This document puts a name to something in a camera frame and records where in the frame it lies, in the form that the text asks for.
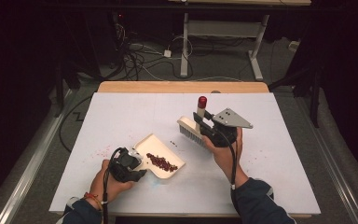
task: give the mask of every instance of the cable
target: cable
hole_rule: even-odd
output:
[[[235,140],[236,150],[234,152],[234,148],[232,147],[232,145],[230,144],[230,142],[228,141],[226,136],[219,130],[216,130],[216,132],[225,139],[225,141],[227,142],[228,147],[231,151],[232,169],[231,169],[231,180],[230,180],[230,184],[231,184],[230,195],[231,195],[231,201],[234,204],[235,210],[237,211],[238,214],[240,214],[240,210],[239,210],[238,203],[237,203],[236,196],[235,196],[235,176],[237,175],[238,143],[237,143],[237,140]]]
[[[153,61],[158,61],[158,60],[161,60],[161,59],[165,59],[165,57],[161,57],[161,58],[158,58],[158,59],[153,60]],[[134,59],[126,59],[126,60],[127,60],[127,61],[135,62]],[[152,76],[153,78],[155,78],[155,79],[157,79],[157,80],[161,80],[161,81],[166,81],[165,79],[161,79],[161,78],[155,77],[152,73],[150,73],[150,72],[148,71],[148,68],[151,68],[151,67],[156,66],[156,65],[161,64],[161,63],[168,63],[168,64],[170,64],[170,65],[172,66],[172,74],[173,74],[174,77],[179,78],[179,79],[188,79],[188,78],[191,78],[192,75],[193,75],[193,67],[192,67],[192,65],[191,65],[191,63],[190,63],[189,61],[187,61],[187,62],[188,62],[188,64],[189,64],[190,71],[191,71],[191,75],[190,75],[190,76],[187,76],[187,77],[179,77],[179,76],[177,76],[176,73],[175,73],[175,70],[174,70],[174,65],[173,65],[173,63],[171,63],[171,62],[159,62],[159,63],[152,64],[152,65],[150,65],[150,66],[148,66],[148,67],[144,67],[144,66],[143,66],[143,63],[135,63],[135,64],[137,64],[140,68],[144,69],[144,70],[145,70],[150,76]]]
[[[230,48],[230,47],[237,47],[240,44],[242,44],[244,40],[248,39],[248,38],[236,37],[232,43],[226,44],[226,43],[223,43],[222,41],[232,41],[232,38],[230,38],[230,39],[226,39],[226,38],[220,38],[219,39],[219,38],[217,38],[217,39],[213,40],[209,36],[206,36],[206,38],[202,38],[202,37],[199,37],[199,36],[196,36],[196,35],[190,35],[189,38],[190,37],[195,38],[196,40],[198,39],[198,40],[206,41],[206,42],[208,42],[210,44],[208,46],[207,45],[197,45],[197,44],[195,44],[195,40],[191,40],[192,43],[193,43],[193,45],[192,45],[192,47],[193,47],[193,55],[199,56],[199,57],[208,56],[209,54],[212,54],[216,49],[225,49],[225,48]],[[211,48],[211,49],[207,53],[198,54],[198,53],[195,52],[196,48]]]
[[[208,80],[208,79],[214,79],[214,78],[230,79],[230,80],[243,82],[242,80],[236,79],[234,77],[205,77],[205,78],[194,79],[194,80],[191,80],[191,81],[202,81],[202,80]]]
[[[188,42],[188,44],[190,45],[190,53],[187,55],[187,57],[188,57],[188,56],[190,56],[190,55],[191,55],[191,53],[193,52],[193,45],[191,44],[191,42],[190,42],[190,40],[189,40],[189,39],[184,38],[183,36],[179,35],[179,36],[177,36],[176,38],[174,38],[174,39],[171,41],[171,44],[173,44],[173,41],[175,41],[175,40],[177,40],[177,39],[180,39],[180,38],[182,38],[182,39],[186,40],[186,41]]]
[[[86,59],[86,56],[84,55],[83,51],[81,50],[81,48],[79,47],[79,44],[78,42],[76,41],[76,38],[72,32],[72,29],[70,28],[69,26],[69,22],[68,20],[66,19],[65,15],[63,14],[62,10],[60,10],[60,13],[62,15],[62,18],[64,20],[64,23],[66,25],[66,28],[68,29],[68,32],[70,34],[70,36],[72,37],[72,39],[74,40],[75,44],[76,44],[76,49],[77,51],[79,52],[80,56],[81,56],[81,59],[82,61],[85,63],[85,65],[88,67],[88,68],[85,68],[75,62],[69,62],[69,64],[71,64],[74,68],[76,68],[77,70],[81,71],[81,72],[84,72],[86,75],[94,78],[94,79],[97,79],[98,81],[107,81],[109,80],[111,77],[114,77],[116,75],[118,75],[122,70],[123,70],[123,60],[122,57],[123,57],[123,54],[126,52],[126,50],[124,49],[126,46],[126,31],[124,29],[124,27],[118,23],[115,24],[115,22],[113,21],[113,19],[111,19],[111,14],[107,14],[107,19],[108,19],[108,22],[111,24],[112,27],[114,27],[115,29],[120,28],[120,31],[119,31],[119,37],[117,38],[117,40],[120,40],[121,39],[121,43],[118,43],[117,40],[114,40],[115,41],[115,48],[118,47],[117,49],[117,53],[118,53],[118,58],[119,58],[119,61],[118,61],[118,64],[117,64],[117,68],[115,71],[113,71],[112,73],[108,74],[107,76],[103,77],[101,74],[95,74],[93,71],[90,70],[91,68],[91,65],[89,63],[89,60]]]
[[[78,107],[80,106],[81,104],[83,104],[84,102],[86,102],[88,99],[92,99],[92,95],[81,100],[79,103],[77,103],[66,115],[65,117],[63,118],[61,124],[60,124],[60,127],[59,127],[59,131],[58,131],[58,134],[59,134],[59,137],[60,137],[60,142],[62,144],[62,146],[65,148],[65,150],[67,150],[69,153],[72,152],[72,149],[70,149],[64,142],[63,142],[63,139],[62,139],[62,126],[63,124],[65,123],[66,119],[68,119],[69,115],[72,114],[72,112]]]
[[[109,161],[109,165],[108,167],[106,168],[104,174],[103,174],[103,201],[102,201],[102,204],[103,204],[103,224],[107,224],[109,222],[108,220],[108,209],[107,209],[107,204],[108,204],[108,201],[107,201],[107,182],[109,180],[109,166],[110,164],[113,162],[113,158],[116,156],[116,154],[120,151],[120,148],[116,149],[113,154],[112,154],[112,157],[110,158],[110,161]]]
[[[146,45],[140,45],[140,44],[131,44],[131,45],[135,45],[135,46],[142,46],[140,49],[137,49],[137,50],[134,50],[134,51],[140,51],[141,49],[143,49],[143,48],[147,48],[147,49],[152,49],[153,50],[153,52],[147,52],[147,51],[140,51],[140,52],[142,52],[142,53],[154,53],[154,54],[158,54],[158,55],[162,55],[162,53],[160,53],[160,52],[158,52],[156,49],[153,49],[153,48],[151,48],[151,47],[148,47],[148,46],[146,46]]]

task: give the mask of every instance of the strap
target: strap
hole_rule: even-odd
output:
[[[102,211],[103,210],[103,206],[102,206],[102,203],[97,199],[98,195],[96,194],[91,194],[91,193],[84,193],[84,199],[92,199],[94,200],[94,202],[96,202],[98,204],[98,207],[100,208],[100,210]]]

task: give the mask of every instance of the sleeve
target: sleeve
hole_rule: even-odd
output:
[[[101,224],[102,213],[84,199],[71,198],[56,224]]]
[[[272,188],[262,180],[249,178],[235,189],[235,198],[243,224],[296,223],[272,199]]]

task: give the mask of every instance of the wrist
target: wrist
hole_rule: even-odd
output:
[[[91,193],[84,194],[84,200],[93,206],[97,211],[102,211],[103,206],[101,204],[101,196]]]
[[[235,188],[239,188],[242,186],[246,181],[249,180],[248,175],[242,170],[242,168],[238,165],[235,175]]]

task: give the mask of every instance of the white desk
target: white desk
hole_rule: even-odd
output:
[[[218,85],[224,88],[230,83]],[[273,94],[202,95],[208,98],[206,108],[210,113],[230,107],[254,124],[253,129],[244,130],[241,157],[244,171],[270,183],[275,201],[291,216],[320,214]],[[192,118],[199,96],[199,93],[95,93],[49,211],[61,213],[70,197],[88,191],[102,160],[110,159],[116,148],[132,147],[154,133],[185,161],[185,166],[166,180],[147,172],[133,189],[109,204],[111,215],[235,217],[229,183],[212,154],[179,133],[176,123],[180,116]]]
[[[273,6],[283,5],[285,7],[309,6],[310,0],[187,0],[185,4],[207,3],[207,4],[241,4],[241,5],[262,5]],[[248,51],[250,64],[254,71],[255,80],[262,81],[260,66],[257,61],[257,53],[260,49],[263,35],[267,28],[269,15],[264,15],[261,22],[243,22],[243,21],[194,21],[188,18],[188,13],[184,17],[183,31],[183,53],[181,61],[181,77],[187,77],[188,61],[188,36],[189,35],[210,35],[210,36],[233,36],[233,37],[255,37],[253,50]]]

